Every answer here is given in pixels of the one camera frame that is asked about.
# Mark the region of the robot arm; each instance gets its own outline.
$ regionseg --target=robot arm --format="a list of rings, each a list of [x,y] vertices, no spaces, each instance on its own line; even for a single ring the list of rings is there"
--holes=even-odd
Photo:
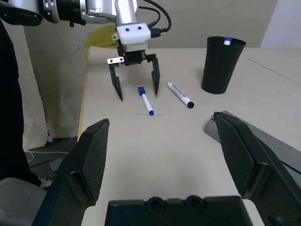
[[[122,19],[129,11],[137,13],[137,1],[131,3],[119,10]],[[70,21],[71,26],[116,23],[116,13],[115,0],[0,0],[0,17],[12,25],[37,26],[43,18],[52,23]]]
[[[118,55],[108,59],[112,84],[119,97],[123,100],[119,77],[115,74],[115,67],[119,64],[135,65],[143,60],[152,62],[154,70],[152,79],[155,94],[159,87],[159,65],[155,54],[146,55],[148,40],[156,38],[161,33],[169,31],[171,19],[168,13],[152,0],[144,0],[160,9],[168,20],[168,27],[164,29],[152,28],[160,19],[160,13],[153,8],[149,9],[159,14],[159,19],[149,25],[138,23],[137,0],[0,0],[0,17],[12,25],[37,26],[43,18],[52,23],[69,21],[70,27],[74,23],[88,24],[116,24],[116,34],[112,40],[119,43]]]

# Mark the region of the blue marker cap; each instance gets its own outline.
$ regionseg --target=blue marker cap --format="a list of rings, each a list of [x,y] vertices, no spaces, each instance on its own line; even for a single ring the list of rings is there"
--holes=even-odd
[[[140,96],[142,96],[142,94],[145,94],[145,89],[143,88],[143,86],[138,86],[138,93]]]

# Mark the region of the wall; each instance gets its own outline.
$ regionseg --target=wall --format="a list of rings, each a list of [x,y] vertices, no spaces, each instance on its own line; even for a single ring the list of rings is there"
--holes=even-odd
[[[150,48],[205,48],[206,38],[213,35],[235,37],[246,41],[248,47],[259,47],[277,0],[157,2],[169,12],[173,26],[166,35],[151,40]],[[156,17],[156,13],[145,10],[138,16],[140,22],[147,23]],[[158,27],[165,26],[162,15]],[[87,24],[70,28],[68,22],[45,21],[39,27],[25,27],[49,131],[54,137],[77,135],[85,74],[81,47],[97,27]]]
[[[261,47],[301,47],[300,12],[300,0],[279,0]]]

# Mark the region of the black cable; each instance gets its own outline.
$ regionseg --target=black cable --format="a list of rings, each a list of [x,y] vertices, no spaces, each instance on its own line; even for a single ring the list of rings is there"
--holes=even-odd
[[[153,26],[155,26],[159,22],[159,20],[161,19],[160,12],[158,10],[156,10],[155,8],[144,7],[144,6],[139,6],[139,8],[141,8],[141,9],[147,9],[147,10],[150,10],[150,11],[154,11],[154,12],[156,12],[158,14],[158,19],[147,25],[149,28],[152,28]]]
[[[171,18],[170,18],[170,16],[169,16],[169,14],[166,12],[166,10],[163,9],[162,6],[160,6],[159,4],[155,3],[155,2],[152,1],[152,0],[143,0],[143,1],[145,1],[145,2],[147,2],[147,3],[149,3],[149,4],[151,4],[151,5],[153,5],[153,6],[155,6],[155,7],[157,7],[158,9],[160,9],[160,10],[162,11],[162,13],[166,16],[166,19],[167,19],[167,21],[168,21],[168,27],[167,27],[167,28],[161,29],[161,32],[168,32],[168,31],[170,30],[170,28],[171,28]]]

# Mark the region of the black fabric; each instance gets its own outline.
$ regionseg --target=black fabric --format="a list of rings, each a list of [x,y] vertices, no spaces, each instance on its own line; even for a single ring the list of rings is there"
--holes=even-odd
[[[0,179],[18,178],[40,186],[23,151],[23,107],[14,46],[0,20]]]

